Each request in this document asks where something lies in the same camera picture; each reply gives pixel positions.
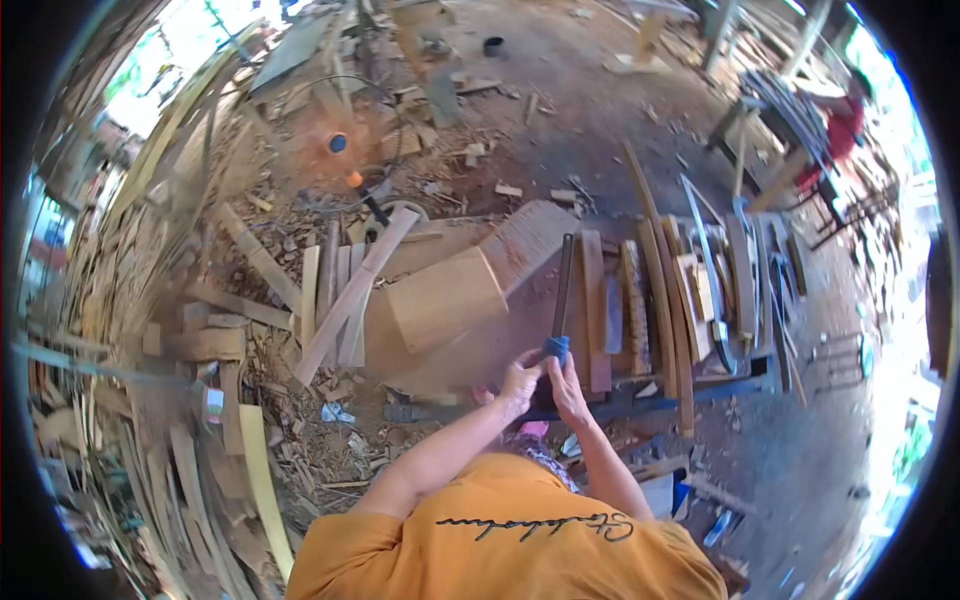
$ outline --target wooden block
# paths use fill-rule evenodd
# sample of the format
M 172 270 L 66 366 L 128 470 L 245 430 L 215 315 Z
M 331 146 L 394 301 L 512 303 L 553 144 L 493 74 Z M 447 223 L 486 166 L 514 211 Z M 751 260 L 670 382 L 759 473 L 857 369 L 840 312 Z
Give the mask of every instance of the wooden block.
M 220 388 L 224 391 L 224 448 L 230 456 L 243 454 L 243 436 L 240 433 L 240 363 L 220 363 Z
M 422 352 L 509 312 L 480 249 L 401 279 L 386 290 L 407 349 Z
M 690 358 L 699 363 L 710 354 L 710 333 L 707 324 L 697 319 L 697 309 L 694 307 L 693 290 L 689 280 L 689 269 L 695 267 L 695 254 L 684 254 L 673 259 L 674 273 L 683 292 L 683 309 L 686 319 L 687 339 L 689 340 Z
M 259 406 L 245 404 L 240 407 L 240 424 L 243 430 L 243 442 L 246 448 L 247 470 L 253 488 L 256 511 L 263 523 L 263 531 L 270 543 L 276 566 L 286 584 L 290 579 L 290 570 L 294 565 L 290 542 L 276 504 L 274 482 L 270 475 L 270 463 L 267 460 L 267 441 L 263 435 L 263 411 Z
M 237 327 L 246 327 L 251 323 L 250 317 L 243 315 L 232 315 L 223 313 L 218 315 L 207 315 L 206 324 L 210 327 L 223 327 L 224 329 L 235 329 Z
M 300 342 L 306 344 L 317 332 L 317 277 L 320 276 L 320 246 L 303 251 L 303 308 L 300 311 Z
M 646 375 L 653 372 L 650 364 L 650 332 L 647 327 L 647 300 L 643 294 L 640 274 L 640 257 L 634 240 L 620 245 L 620 257 L 623 260 L 623 273 L 627 285 L 627 306 L 630 314 L 630 345 L 634 354 L 634 375 Z
M 786 249 L 790 253 L 790 262 L 793 263 L 793 270 L 797 274 L 797 293 L 801 298 L 806 297 L 806 266 L 804 264 L 804 255 L 800 252 L 800 245 L 797 243 L 797 233 L 791 229 L 786 238 Z
M 190 284 L 183 293 L 192 298 L 209 302 L 214 306 L 226 308 L 226 310 L 238 315 L 245 315 L 259 323 L 290 330 L 290 313 L 265 304 L 251 302 L 233 294 L 219 292 L 205 281 Z
M 616 276 L 604 277 L 604 292 L 607 315 L 604 319 L 603 350 L 607 354 L 619 354 L 623 351 L 623 292 Z
M 774 304 L 770 293 L 770 257 L 767 254 L 766 226 L 758 215 L 754 215 L 756 232 L 756 276 L 760 280 L 760 337 L 759 351 L 774 351 Z
M 208 327 L 169 336 L 164 346 L 178 360 L 243 360 L 247 357 L 243 329 Z
M 220 219 L 220 224 L 233 238 L 240 252 L 247 257 L 250 264 L 270 284 L 270 287 L 290 310 L 299 315 L 302 306 L 300 289 L 288 277 L 286 271 L 276 263 L 270 253 L 260 244 L 259 240 L 247 228 L 247 225 L 233 212 L 228 204 L 218 203 L 214 210 Z
M 747 249 L 747 233 L 736 215 L 727 215 L 727 237 L 732 256 L 733 290 L 736 295 L 736 326 L 740 335 L 753 340 L 756 336 L 756 306 L 754 304 L 754 274 Z
M 511 187 L 510 185 L 504 185 L 503 183 L 498 183 L 493 191 L 497 194 L 503 194 L 504 196 L 510 196 L 511 198 L 523 198 L 523 190 L 518 187 Z
M 147 323 L 147 330 L 143 332 L 143 353 L 147 356 L 163 355 L 159 323 Z
M 590 391 L 609 392 L 612 389 L 612 373 L 610 355 L 604 351 L 607 310 L 604 306 L 606 290 L 600 232 L 595 229 L 584 229 L 580 235 L 584 258 L 584 293 L 590 349 Z
M 698 262 L 690 268 L 687 277 L 693 291 L 693 303 L 697 308 L 697 318 L 709 323 L 716 316 L 713 314 L 713 294 L 710 292 L 710 280 L 707 275 L 707 265 Z
M 383 265 L 390 259 L 400 240 L 407 234 L 410 227 L 418 220 L 419 214 L 404 208 L 399 214 L 391 218 L 390 226 L 373 244 L 367 257 L 360 265 L 360 271 L 350 279 L 344 293 L 338 298 L 329 313 L 310 341 L 309 347 L 303 352 L 300 364 L 294 372 L 294 377 L 304 386 L 309 385 L 317 373 L 326 354 L 336 343 L 337 332 L 347 322 L 347 318 L 364 294 L 369 293 L 373 280 L 383 269 Z
M 508 298 L 564 244 L 580 221 L 543 200 L 524 204 L 480 243 L 496 282 Z
M 363 264 L 366 244 L 354 244 L 350 247 L 350 274 L 356 275 Z M 364 317 L 367 314 L 367 302 L 370 300 L 371 289 L 367 290 L 353 312 L 347 318 L 344 328 L 344 342 L 340 346 L 340 356 L 337 362 L 341 367 L 363 367 L 366 364 L 366 346 L 364 344 Z
M 552 189 L 550 190 L 550 200 L 564 204 L 576 204 L 580 202 L 577 192 L 572 189 Z

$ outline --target workbench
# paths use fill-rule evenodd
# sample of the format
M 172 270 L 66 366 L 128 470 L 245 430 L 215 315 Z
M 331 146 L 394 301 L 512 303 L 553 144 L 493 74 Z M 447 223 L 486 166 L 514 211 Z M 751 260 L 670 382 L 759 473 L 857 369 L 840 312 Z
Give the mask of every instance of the workbench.
M 449 258 L 478 244 L 496 225 L 495 220 L 476 218 L 416 224 L 411 232 L 442 232 L 443 237 L 424 239 L 416 244 L 402 244 L 380 275 L 390 280 Z M 584 218 L 581 228 L 595 229 L 602 234 L 605 243 L 618 244 L 624 240 L 636 239 L 637 220 L 630 217 L 613 219 L 590 215 Z M 583 257 L 579 247 L 578 243 L 571 270 L 565 333 L 570 337 L 570 351 L 579 378 L 582 383 L 586 383 L 589 381 L 588 325 Z M 385 413 L 390 413 L 395 420 L 416 420 L 424 418 L 424 415 L 430 415 L 428 418 L 437 420 L 455 419 L 469 408 L 471 386 L 498 389 L 510 361 L 529 348 L 541 347 L 550 333 L 557 301 L 560 258 L 560 253 L 557 252 L 507 298 L 509 314 L 488 319 L 450 343 L 419 353 L 407 350 L 385 292 L 382 289 L 374 290 L 365 320 L 367 372 L 398 392 L 412 396 L 416 402 L 425 403 L 420 407 L 417 404 L 388 405 Z M 607 273 L 616 273 L 620 257 L 606 255 L 604 261 Z M 654 354 L 656 370 L 660 364 L 658 332 L 652 317 L 655 308 L 649 297 L 647 310 L 651 315 L 648 319 L 650 348 Z M 626 342 L 627 334 L 628 329 L 625 327 L 624 351 L 611 355 L 614 391 L 610 394 L 592 394 L 585 391 L 585 398 L 592 403 L 598 417 L 636 415 L 648 410 L 677 406 L 675 398 L 666 397 L 664 394 L 660 373 L 655 372 L 650 376 L 631 374 L 633 356 Z M 737 377 L 716 374 L 716 362 L 715 354 L 712 354 L 707 360 L 693 366 L 695 401 L 771 390 L 776 386 L 773 376 L 775 368 L 769 352 L 764 354 L 758 350 L 751 351 L 746 361 L 748 369 Z M 627 392 L 619 391 L 620 384 L 642 384 L 649 381 L 659 384 L 657 391 L 651 396 L 634 400 Z M 551 420 L 557 416 L 556 413 L 542 414 L 531 411 L 524 418 Z
M 768 209 L 807 165 L 819 162 L 822 176 L 827 179 L 833 170 L 832 162 L 825 161 L 828 156 L 827 129 L 816 108 L 773 77 L 753 71 L 744 73 L 740 79 L 740 98 L 720 119 L 707 141 L 708 150 L 719 149 L 731 164 L 736 165 L 737 156 L 727 141 L 727 134 L 737 125 L 745 127 L 748 115 L 757 112 L 763 124 L 787 148 L 782 166 L 764 189 L 743 167 L 743 183 L 756 197 L 751 203 L 751 211 Z M 832 189 L 832 186 L 825 186 L 825 189 Z

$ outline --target wood scrap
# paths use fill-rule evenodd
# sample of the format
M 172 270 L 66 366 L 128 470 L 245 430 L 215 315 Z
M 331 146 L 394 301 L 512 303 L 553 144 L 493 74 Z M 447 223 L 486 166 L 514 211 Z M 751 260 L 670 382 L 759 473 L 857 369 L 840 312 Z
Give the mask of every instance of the wood scrap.
M 300 343 L 306 344 L 317 332 L 317 277 L 320 276 L 320 246 L 303 251 L 303 308 L 300 311 Z
M 732 255 L 732 280 L 736 297 L 736 326 L 740 335 L 749 340 L 756 336 L 756 306 L 754 305 L 754 274 L 747 249 L 747 233 L 734 214 L 727 215 L 727 237 Z
M 699 363 L 710 354 L 710 335 L 707 324 L 697 318 L 694 306 L 693 290 L 690 285 L 689 269 L 697 265 L 695 254 L 684 254 L 673 259 L 673 269 L 683 292 L 683 310 L 686 319 L 686 331 L 690 343 L 690 358 Z
M 217 291 L 207 281 L 196 281 L 187 286 L 183 293 L 214 306 L 225 308 L 238 315 L 250 317 L 259 323 L 290 330 L 290 313 L 233 294 Z
M 207 315 L 206 324 L 210 327 L 221 327 L 223 329 L 235 329 L 237 327 L 246 327 L 251 323 L 250 317 L 245 317 L 243 315 L 232 315 L 229 313 L 221 313 L 215 315 Z
M 276 566 L 283 577 L 283 583 L 286 584 L 290 579 L 294 557 L 290 550 L 290 542 L 287 540 L 280 509 L 276 504 L 276 492 L 270 476 L 267 442 L 263 435 L 263 410 L 259 406 L 250 404 L 241 406 L 240 424 L 243 430 L 253 499 L 256 501 L 256 509 L 260 514 L 260 521 L 263 523 L 263 530 L 270 543 Z
M 493 192 L 497 194 L 503 194 L 504 196 L 510 196 L 511 198 L 523 198 L 523 190 L 518 187 L 504 185 L 503 183 L 498 183 L 493 189 Z
M 647 301 L 641 284 L 640 257 L 634 240 L 623 242 L 620 249 L 630 309 L 630 344 L 634 354 L 631 371 L 634 375 L 646 375 L 653 372 L 653 366 L 650 363 L 650 332 L 647 327 Z
M 360 265 L 363 264 L 364 254 L 367 245 L 364 243 L 354 244 L 350 248 L 350 276 L 355 276 L 360 271 Z M 364 344 L 364 320 L 367 315 L 367 302 L 370 300 L 372 287 L 368 288 L 365 294 L 362 294 L 360 301 L 353 308 L 353 312 L 347 318 L 347 325 L 344 328 L 344 342 L 340 346 L 340 356 L 337 362 L 342 367 L 363 367 L 366 360 L 366 345 Z
M 607 354 L 619 354 L 623 351 L 623 292 L 616 276 L 604 277 L 604 343 Z
M 580 232 L 580 241 L 584 259 L 590 391 L 609 392 L 612 389 L 612 373 L 610 355 L 604 351 L 606 293 L 600 232 L 583 229 Z
M 490 264 L 476 246 L 401 279 L 386 293 L 403 341 L 413 353 L 509 311 Z
M 689 473 L 687 475 L 686 483 L 697 492 L 713 498 L 720 504 L 726 506 L 736 513 L 740 513 L 742 515 L 756 515 L 756 506 L 711 484 L 703 473 Z
M 640 169 L 640 163 L 636 159 L 636 153 L 634 152 L 633 146 L 627 140 L 622 141 L 624 154 L 627 156 L 628 171 L 630 172 L 631 179 L 634 182 L 634 188 L 636 189 L 636 194 L 640 200 L 640 207 L 643 210 L 644 216 L 647 220 L 651 221 L 651 228 L 653 230 L 654 239 L 656 240 L 657 256 L 658 261 L 666 259 L 670 255 L 670 249 L 667 246 L 666 236 L 663 234 L 663 227 L 654 227 L 654 224 L 658 225 L 660 223 L 660 214 L 657 212 L 657 206 L 654 204 L 653 195 L 650 193 L 650 186 L 647 184 L 647 179 L 643 176 L 643 171 Z M 644 253 L 647 253 L 647 248 L 644 246 Z M 647 259 L 647 267 L 650 269 L 650 259 Z M 684 331 L 684 321 L 680 319 L 678 314 L 680 311 L 683 311 L 683 298 L 680 291 L 680 285 L 677 281 L 676 274 L 672 269 L 667 267 L 661 267 L 663 272 L 663 282 L 666 286 L 666 294 L 670 300 L 669 306 L 670 310 L 667 314 L 669 318 L 672 315 L 674 318 L 666 323 L 667 326 L 673 327 L 673 347 L 676 351 L 676 374 L 677 374 L 677 398 L 680 402 L 680 430 L 681 435 L 685 439 L 693 437 L 693 374 L 690 370 L 690 348 L 686 341 L 686 335 Z M 660 333 L 660 338 L 663 339 L 663 332 Z
M 208 327 L 168 336 L 167 353 L 178 360 L 243 360 L 247 357 L 247 337 L 243 329 Z
M 309 347 L 303 352 L 303 357 L 294 373 L 294 377 L 302 385 L 309 385 L 313 380 L 324 357 L 335 344 L 337 332 L 344 326 L 356 302 L 368 293 L 368 289 L 373 285 L 373 280 L 380 273 L 383 265 L 419 217 L 418 213 L 406 208 L 392 216 L 390 225 L 373 244 L 360 265 L 360 271 L 350 279 L 344 293 L 333 303 Z
M 564 244 L 580 221 L 543 200 L 524 204 L 480 243 L 497 285 L 508 298 Z
M 693 287 L 693 300 L 697 309 L 697 318 L 704 322 L 711 322 L 716 318 L 713 311 L 713 293 L 710 291 L 710 281 L 707 275 L 707 265 L 698 262 L 687 274 L 690 285 Z
M 293 311 L 300 315 L 302 298 L 300 288 L 288 277 L 286 271 L 276 263 L 269 252 L 260 244 L 256 236 L 247 228 L 243 220 L 237 216 L 227 203 L 220 202 L 214 207 L 214 214 L 220 220 L 220 225 L 233 238 L 233 242 L 242 252 L 260 276 L 266 280 L 280 299 Z

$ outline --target wooden plank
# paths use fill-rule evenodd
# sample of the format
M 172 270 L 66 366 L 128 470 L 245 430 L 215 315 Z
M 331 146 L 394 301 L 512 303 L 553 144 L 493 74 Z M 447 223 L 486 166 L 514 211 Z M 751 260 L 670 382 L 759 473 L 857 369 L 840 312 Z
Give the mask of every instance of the wooden plank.
M 564 234 L 573 233 L 580 221 L 565 210 L 543 200 L 524 204 L 480 243 L 496 282 L 508 298 L 564 244 Z
M 320 275 L 320 246 L 303 251 L 303 308 L 300 311 L 300 343 L 306 344 L 317 332 L 317 277 Z
M 709 481 L 707 481 L 707 478 L 703 473 L 689 473 L 687 475 L 686 484 L 697 492 L 708 495 L 732 511 L 742 515 L 756 515 L 756 506 L 711 484 Z
M 167 352 L 178 360 L 243 360 L 247 338 L 243 329 L 208 327 L 166 338 Z
M 640 275 L 640 257 L 634 240 L 620 245 L 620 258 L 623 261 L 624 279 L 627 285 L 627 306 L 630 313 L 631 350 L 634 354 L 634 375 L 646 375 L 653 372 L 650 364 L 650 332 L 647 327 L 647 300 L 643 294 Z
M 213 559 L 210 557 L 210 550 L 206 547 L 204 536 L 200 533 L 200 526 L 197 524 L 197 519 L 193 517 L 190 510 L 185 506 L 180 507 L 180 511 L 183 516 L 183 525 L 186 527 L 187 537 L 190 538 L 190 546 L 193 548 L 193 553 L 200 563 L 200 568 L 203 569 L 207 575 L 216 576 L 217 571 L 213 566 Z
M 220 363 L 220 387 L 224 391 L 224 448 L 230 456 L 243 454 L 243 435 L 240 433 L 240 363 Z
M 214 214 L 220 219 L 220 224 L 233 238 L 233 242 L 242 252 L 250 264 L 256 269 L 260 276 L 266 280 L 270 287 L 283 302 L 294 312 L 300 314 L 300 307 L 303 306 L 302 294 L 300 288 L 288 277 L 283 267 L 278 265 L 274 258 L 267 252 L 267 249 L 260 244 L 256 236 L 247 228 L 247 224 L 233 212 L 229 204 L 220 202 L 214 207 Z
M 386 293 L 403 341 L 414 353 L 509 312 L 490 264 L 476 246 L 401 279 Z
M 360 265 L 363 264 L 364 253 L 367 245 L 360 243 L 354 244 L 350 248 L 350 275 L 354 276 L 360 271 Z M 347 326 L 344 328 L 344 342 L 340 346 L 340 357 L 337 362 L 341 367 L 363 367 L 366 363 L 366 347 L 364 345 L 364 316 L 367 314 L 367 301 L 370 300 L 370 292 L 367 290 L 360 301 L 357 302 L 353 312 L 347 318 Z
M 741 336 L 753 340 L 756 336 L 754 274 L 747 249 L 747 233 L 734 214 L 727 215 L 727 237 L 730 241 L 733 290 L 736 295 L 733 311 L 736 326 Z
M 800 252 L 800 245 L 797 243 L 797 233 L 791 229 L 786 238 L 786 249 L 790 254 L 790 262 L 793 263 L 793 270 L 797 274 L 797 293 L 801 298 L 806 296 L 806 265 L 804 264 L 804 255 Z
M 290 542 L 287 540 L 283 519 L 280 517 L 280 509 L 276 504 L 274 482 L 270 478 L 267 441 L 263 435 L 263 410 L 251 404 L 241 406 L 240 423 L 243 429 L 244 447 L 247 450 L 247 470 L 250 473 L 256 511 L 260 514 L 260 522 L 263 523 L 263 531 L 270 543 L 270 550 L 274 554 L 283 583 L 286 584 L 290 580 L 294 556 L 290 550 Z
M 353 276 L 344 293 L 338 298 L 329 313 L 317 330 L 310 346 L 303 352 L 300 364 L 297 365 L 294 377 L 304 386 L 309 385 L 313 376 L 317 373 L 326 354 L 336 343 L 337 332 L 347 322 L 349 314 L 352 312 L 364 294 L 373 286 L 373 280 L 380 273 L 380 269 L 386 264 L 390 255 L 394 253 L 400 240 L 407 234 L 410 227 L 418 220 L 419 214 L 413 210 L 404 208 L 400 213 L 394 214 L 390 226 L 386 228 L 376 243 L 373 244 L 367 257 L 360 265 L 360 271 Z
M 252 302 L 239 296 L 228 294 L 227 292 L 217 291 L 207 281 L 191 283 L 183 293 L 191 298 L 203 300 L 204 302 L 225 308 L 238 315 L 250 317 L 259 323 L 271 325 L 279 329 L 286 329 L 287 331 L 291 329 L 290 313 L 278 310 L 272 306 L 258 304 L 257 302 Z
M 756 232 L 757 277 L 760 279 L 760 339 L 759 352 L 774 350 L 774 305 L 770 294 L 770 258 L 767 254 L 767 232 L 759 215 L 754 215 Z
M 611 359 L 604 351 L 606 328 L 606 298 L 603 278 L 603 249 L 600 232 L 583 229 L 580 242 L 584 258 L 584 294 L 587 307 L 587 337 L 590 351 L 590 391 L 609 392 L 612 389 Z
M 653 224 L 659 224 L 660 214 L 657 212 L 657 206 L 654 204 L 654 198 L 650 193 L 650 186 L 647 185 L 647 179 L 643 177 L 643 171 L 640 169 L 640 163 L 636 159 L 634 148 L 630 145 L 630 142 L 626 140 L 622 141 L 622 145 L 624 154 L 627 157 L 627 170 L 630 172 L 630 177 L 634 182 L 634 188 L 640 200 L 640 207 L 643 210 L 643 214 L 647 220 Z M 663 228 L 651 226 L 651 229 L 654 239 L 657 242 L 658 261 L 666 260 L 670 255 L 670 250 L 667 247 L 666 236 L 663 235 Z M 643 252 L 647 253 L 646 246 L 644 246 Z M 683 298 L 681 297 L 680 285 L 673 269 L 661 267 L 661 270 L 663 272 L 666 295 L 670 300 L 668 317 L 670 315 L 674 317 L 667 323 L 667 326 L 673 327 L 673 347 L 676 351 L 676 381 L 678 386 L 676 389 L 676 398 L 680 401 L 680 431 L 684 438 L 689 439 L 693 437 L 693 373 L 690 371 L 690 349 L 686 342 L 684 321 L 678 314 L 683 311 Z
M 657 332 L 660 339 L 660 361 L 663 369 L 663 388 L 669 397 L 680 395 L 680 380 L 677 375 L 677 352 L 674 348 L 673 325 L 670 316 L 670 301 L 666 293 L 666 283 L 663 276 L 663 267 L 660 254 L 657 250 L 657 241 L 653 232 L 653 224 L 644 219 L 639 225 L 640 246 L 643 247 L 643 257 L 647 263 L 647 274 L 650 276 L 653 290 L 654 314 L 657 316 Z
M 623 291 L 616 276 L 604 277 L 604 342 L 607 354 L 623 351 Z
M 186 427 L 177 423 L 170 428 L 170 443 L 174 450 L 174 459 L 177 462 L 177 473 L 180 476 L 180 486 L 186 498 L 187 507 L 200 525 L 200 533 L 204 537 L 206 547 L 213 559 L 213 567 L 217 580 L 230 598 L 244 598 L 238 592 L 237 584 L 230 577 L 227 557 L 224 556 L 222 546 L 214 535 L 210 519 L 204 507 L 204 495 L 200 488 L 200 474 L 197 471 L 197 453 L 193 438 Z
M 686 319 L 687 340 L 690 343 L 690 358 L 699 363 L 710 354 L 710 332 L 707 324 L 697 319 L 697 309 L 694 306 L 693 289 L 690 285 L 689 269 L 697 265 L 695 254 L 684 254 L 673 259 L 674 273 L 680 283 L 684 300 L 684 317 Z
M 713 293 L 707 275 L 707 265 L 698 262 L 687 274 L 693 292 L 693 303 L 697 308 L 697 318 L 709 323 L 716 318 L 713 311 Z

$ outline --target wooden board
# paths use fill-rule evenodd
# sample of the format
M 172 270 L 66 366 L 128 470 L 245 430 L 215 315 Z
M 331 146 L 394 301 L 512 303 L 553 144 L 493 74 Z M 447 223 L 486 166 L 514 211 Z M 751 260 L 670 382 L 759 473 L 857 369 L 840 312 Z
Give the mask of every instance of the wooden board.
M 303 251 L 303 307 L 300 310 L 300 343 L 306 344 L 317 332 L 317 277 L 320 276 L 320 246 Z
M 230 456 L 243 454 L 243 435 L 240 433 L 240 363 L 221 361 L 220 387 L 224 391 L 224 448 Z
M 590 391 L 609 392 L 612 389 L 610 355 L 604 351 L 607 326 L 605 308 L 603 248 L 600 232 L 584 229 L 580 232 L 584 259 L 584 294 L 587 307 L 587 336 L 590 356 Z
M 630 142 L 623 140 L 623 150 L 627 157 L 627 167 L 630 177 L 634 182 L 636 194 L 640 200 L 640 207 L 644 216 L 653 224 L 660 223 L 660 214 L 657 212 L 657 206 L 654 204 L 653 195 L 650 193 L 650 186 L 647 179 L 643 176 L 640 169 L 640 163 L 636 159 L 636 153 Z M 670 255 L 670 249 L 666 243 L 666 236 L 663 235 L 662 227 L 651 227 L 654 239 L 657 244 L 658 260 L 667 260 Z M 683 298 L 680 291 L 680 285 L 673 269 L 662 268 L 663 281 L 666 285 L 666 295 L 670 299 L 670 315 L 674 318 L 668 324 L 673 327 L 673 344 L 676 350 L 676 368 L 677 368 L 677 396 L 680 402 L 680 431 L 684 438 L 693 437 L 693 373 L 690 371 L 690 349 L 686 342 L 684 331 L 684 321 L 680 319 L 679 312 L 683 311 Z
M 256 511 L 260 514 L 270 550 L 274 554 L 283 583 L 286 584 L 290 579 L 294 557 L 290 550 L 290 542 L 287 540 L 280 509 L 276 504 L 274 482 L 270 476 L 267 441 L 263 435 L 263 410 L 259 406 L 250 404 L 241 406 L 240 424 L 243 429 L 244 447 L 247 450 L 247 470 L 250 473 Z
M 373 285 L 373 280 L 380 273 L 380 269 L 386 264 L 390 255 L 400 244 L 400 240 L 407 234 L 410 227 L 418 220 L 419 214 L 413 210 L 404 208 L 400 213 L 394 214 L 390 225 L 373 244 L 367 257 L 360 265 L 360 271 L 353 276 L 344 293 L 338 298 L 330 308 L 320 328 L 317 330 L 309 347 L 303 352 L 300 364 L 297 365 L 294 377 L 303 385 L 309 385 L 313 376 L 317 373 L 326 354 L 336 343 L 337 332 L 347 322 L 347 318 L 364 294 L 368 293 Z
M 487 257 L 496 282 L 508 298 L 521 283 L 564 244 L 580 221 L 555 204 L 534 200 L 524 204 L 487 239 L 480 250 Z
M 653 289 L 654 314 L 657 316 L 657 332 L 660 339 L 660 361 L 663 369 L 663 388 L 667 396 L 678 397 L 680 381 L 677 375 L 677 352 L 674 348 L 673 325 L 670 316 L 670 300 L 666 293 L 663 267 L 654 239 L 653 226 L 649 219 L 639 225 L 640 246 L 647 263 L 647 274 Z
M 760 279 L 759 352 L 769 354 L 774 351 L 774 305 L 770 294 L 770 257 L 767 254 L 767 231 L 759 215 L 754 215 L 754 231 L 756 232 L 756 274 Z
M 742 337 L 756 336 L 756 306 L 754 305 L 754 274 L 747 250 L 747 233 L 736 215 L 727 215 L 727 237 L 730 241 L 733 290 L 736 295 L 736 327 Z
M 697 308 L 697 318 L 707 323 L 713 321 L 716 315 L 713 310 L 713 293 L 710 291 L 707 265 L 698 262 L 687 276 L 690 279 L 690 285 L 693 286 L 693 303 Z
M 350 247 L 350 276 L 356 275 L 360 271 L 360 265 L 363 264 L 364 253 L 367 245 L 364 243 L 354 244 Z M 367 301 L 370 299 L 372 288 L 367 290 L 353 312 L 347 318 L 347 325 L 344 328 L 344 342 L 340 346 L 340 357 L 337 363 L 341 367 L 363 367 L 366 355 L 364 345 L 364 315 L 367 313 Z
M 259 323 L 271 325 L 279 329 L 286 329 L 287 331 L 291 329 L 290 313 L 265 304 L 258 304 L 257 302 L 252 302 L 239 296 L 228 294 L 227 292 L 217 291 L 209 282 L 196 281 L 191 283 L 183 293 L 191 298 L 226 308 L 226 310 L 238 315 L 245 315 Z
M 690 285 L 689 269 L 697 265 L 695 254 L 684 254 L 673 259 L 673 269 L 680 283 L 684 300 L 687 340 L 690 344 L 690 358 L 699 363 L 710 354 L 710 332 L 706 323 L 697 318 L 694 305 L 693 287 Z
M 507 314 L 507 302 L 479 248 L 461 252 L 387 287 L 403 341 L 421 352 Z
M 620 257 L 623 261 L 623 273 L 627 286 L 627 306 L 630 314 L 630 343 L 634 354 L 634 375 L 646 375 L 653 372 L 650 364 L 650 333 L 647 328 L 647 300 L 643 294 L 640 274 L 640 256 L 634 240 L 620 245 Z
M 243 360 L 247 338 L 243 329 L 208 327 L 166 338 L 168 354 L 178 360 Z
M 242 252 L 250 264 L 256 269 L 260 276 L 266 280 L 270 287 L 283 302 L 294 312 L 300 314 L 300 307 L 303 301 L 300 288 L 287 275 L 283 267 L 278 265 L 269 252 L 260 244 L 252 231 L 247 228 L 247 224 L 237 216 L 229 204 L 220 202 L 214 207 L 214 214 L 220 219 L 220 224 L 233 238 L 233 242 Z

